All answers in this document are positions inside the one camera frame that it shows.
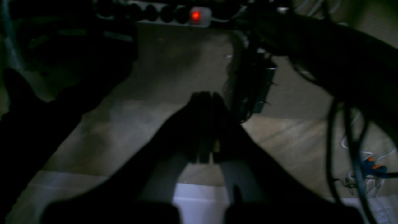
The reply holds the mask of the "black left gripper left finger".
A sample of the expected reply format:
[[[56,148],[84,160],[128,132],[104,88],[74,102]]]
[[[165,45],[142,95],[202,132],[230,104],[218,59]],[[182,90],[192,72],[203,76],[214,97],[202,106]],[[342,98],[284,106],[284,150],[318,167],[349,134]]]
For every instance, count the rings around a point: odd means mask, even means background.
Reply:
[[[181,172],[196,157],[203,102],[204,93],[194,93],[108,180],[48,205],[42,223],[179,224],[172,200]]]

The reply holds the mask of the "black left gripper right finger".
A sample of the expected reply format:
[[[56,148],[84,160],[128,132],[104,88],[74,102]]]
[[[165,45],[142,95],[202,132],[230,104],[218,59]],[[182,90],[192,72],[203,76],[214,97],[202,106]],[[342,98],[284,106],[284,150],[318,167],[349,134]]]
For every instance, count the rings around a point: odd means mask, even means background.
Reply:
[[[363,224],[355,207],[323,199],[262,149],[213,94],[214,129],[231,205],[225,224]]]

